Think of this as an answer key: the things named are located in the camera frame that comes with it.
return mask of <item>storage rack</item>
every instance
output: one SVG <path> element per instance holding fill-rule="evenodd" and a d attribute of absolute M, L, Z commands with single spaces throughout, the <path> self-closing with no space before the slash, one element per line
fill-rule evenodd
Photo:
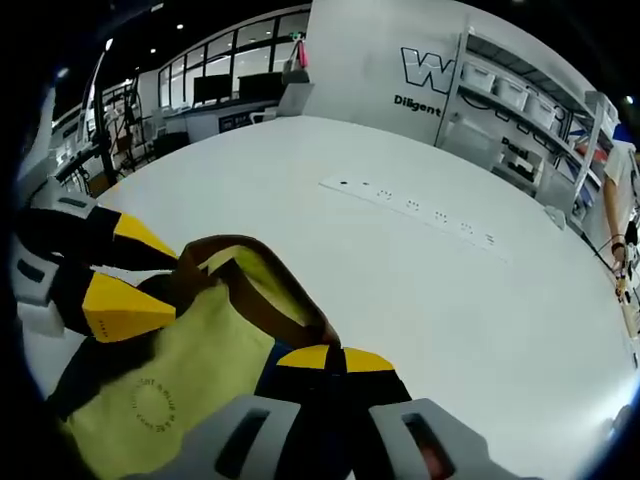
<path fill-rule="evenodd" d="M 517 110 L 507 102 L 503 101 L 497 95 L 486 92 L 473 85 L 469 85 L 462 80 L 462 65 L 466 60 L 473 62 L 474 57 L 480 57 L 483 60 L 504 69 L 527 83 L 534 86 L 541 93 L 546 94 L 567 112 L 568 118 L 565 125 L 568 127 L 575 120 L 581 124 L 588 132 L 589 143 L 585 156 L 580 156 L 567 143 L 569 136 L 569 128 L 564 128 L 561 135 L 556 135 L 551 130 L 545 128 L 539 122 L 534 120 L 524 111 Z M 569 162 L 577 166 L 580 170 L 574 181 L 573 199 L 578 197 L 584 182 L 587 178 L 598 188 L 602 186 L 602 182 L 598 176 L 591 170 L 591 163 L 598 144 L 605 150 L 610 151 L 613 148 L 613 140 L 602 129 L 604 118 L 604 108 L 601 104 L 597 105 L 596 112 L 592 112 L 584 101 L 575 96 L 571 91 L 564 88 L 551 75 L 543 72 L 539 68 L 531 65 L 523 60 L 508 48 L 498 44 L 494 40 L 475 32 L 473 27 L 468 27 L 460 34 L 458 39 L 458 48 L 456 52 L 456 63 L 451 82 L 451 89 L 447 97 L 447 103 L 442 115 L 442 121 L 436 136 L 436 146 L 441 147 L 447 126 L 453 115 L 456 113 L 456 105 L 458 103 L 458 95 L 464 94 L 470 98 L 474 98 L 485 105 L 494 108 L 522 126 L 528 128 L 538 137 L 543 138 L 548 146 L 553 148 L 554 155 L 564 157 Z"/>

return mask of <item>white table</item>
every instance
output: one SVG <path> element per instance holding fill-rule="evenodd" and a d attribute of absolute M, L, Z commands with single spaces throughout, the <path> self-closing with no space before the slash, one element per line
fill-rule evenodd
<path fill-rule="evenodd" d="M 491 228 L 511 263 L 318 185 L 347 172 Z M 390 360 L 414 398 L 480 432 L 514 473 L 575 476 L 637 386 L 620 308 L 591 251 L 531 198 L 434 147 L 332 120 L 279 119 L 167 155 L 101 201 L 178 252 L 220 233 L 265 242 L 344 345 Z M 79 341 L 26 335 L 43 389 Z"/>

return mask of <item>black ceiling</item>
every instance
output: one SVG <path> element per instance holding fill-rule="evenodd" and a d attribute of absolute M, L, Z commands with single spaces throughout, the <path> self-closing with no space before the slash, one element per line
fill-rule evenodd
<path fill-rule="evenodd" d="M 308 3 L 300 0 L 269 0 L 258 3 L 198 2 L 165 0 L 164 7 L 151 13 L 159 0 L 92 0 L 75 19 L 85 16 L 84 28 L 69 22 L 71 34 L 65 42 L 60 64 L 69 74 L 58 86 L 55 116 L 80 102 L 84 85 L 104 41 L 115 40 L 102 73 L 105 86 L 122 82 L 140 71 L 156 69 L 202 38 L 247 18 L 278 8 Z M 582 0 L 466 0 L 464 3 L 493 13 L 529 32 L 567 59 L 618 106 L 621 118 L 640 139 L 637 104 L 623 101 L 633 95 L 640 101 L 637 73 L 637 39 L 625 17 L 625 2 L 588 3 Z M 184 29 L 177 30 L 182 23 Z"/>

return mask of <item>person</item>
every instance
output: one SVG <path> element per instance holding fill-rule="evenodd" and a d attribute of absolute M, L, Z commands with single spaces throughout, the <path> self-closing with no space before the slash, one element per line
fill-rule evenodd
<path fill-rule="evenodd" d="M 640 184 L 635 145 L 614 140 L 604 167 L 602 195 L 587 213 L 584 233 L 612 269 L 625 258 L 625 234 L 636 202 L 634 183 Z"/>

